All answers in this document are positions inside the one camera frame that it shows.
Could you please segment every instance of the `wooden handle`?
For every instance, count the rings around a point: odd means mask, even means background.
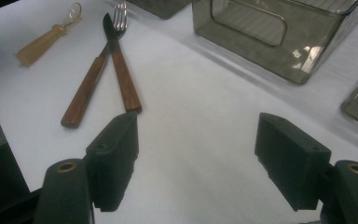
[[[53,25],[50,31],[25,46],[17,54],[17,58],[26,66],[33,64],[54,42],[65,35],[66,28],[61,25]]]
[[[80,84],[74,99],[62,117],[61,125],[63,127],[77,128],[79,126],[98,80],[100,79],[105,63],[106,57],[95,58],[88,73]]]
[[[121,97],[123,98],[124,107],[126,112],[142,111],[141,101],[139,100],[138,93],[132,83],[130,71],[127,67],[121,52],[121,47],[118,40],[115,40],[115,45],[112,50],[113,63],[115,64],[118,85],[120,86]]]

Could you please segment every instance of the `fork handle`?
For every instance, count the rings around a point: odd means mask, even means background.
[[[65,128],[77,128],[83,118],[87,105],[94,93],[98,80],[100,79],[104,65],[106,64],[106,57],[97,57],[89,68],[88,73],[84,77],[79,89],[77,90],[74,99],[66,109],[62,117],[61,125]]]
[[[130,71],[127,67],[126,61],[124,60],[118,39],[115,39],[113,43],[112,58],[115,65],[117,81],[120,86],[124,107],[126,112],[136,111],[140,113],[142,111],[141,101],[139,100],[138,93],[133,85]]]

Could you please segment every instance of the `clear plastic spoon head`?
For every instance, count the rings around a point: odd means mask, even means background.
[[[79,3],[73,3],[66,14],[66,18],[65,21],[63,21],[62,26],[68,26],[77,21],[80,18],[80,15],[81,5]]]

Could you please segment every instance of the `metal fork head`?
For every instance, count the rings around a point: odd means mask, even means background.
[[[123,2],[114,6],[113,26],[117,31],[117,37],[122,37],[127,30],[127,6]]]

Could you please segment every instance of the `spoon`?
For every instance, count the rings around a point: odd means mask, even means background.
[[[45,53],[51,45],[62,35],[66,34],[66,27],[79,21],[81,14],[81,5],[73,3],[69,8],[65,20],[61,25],[55,24],[51,30],[41,35],[36,40],[25,46],[17,54],[17,58],[22,64],[30,66],[34,63],[43,53]]]

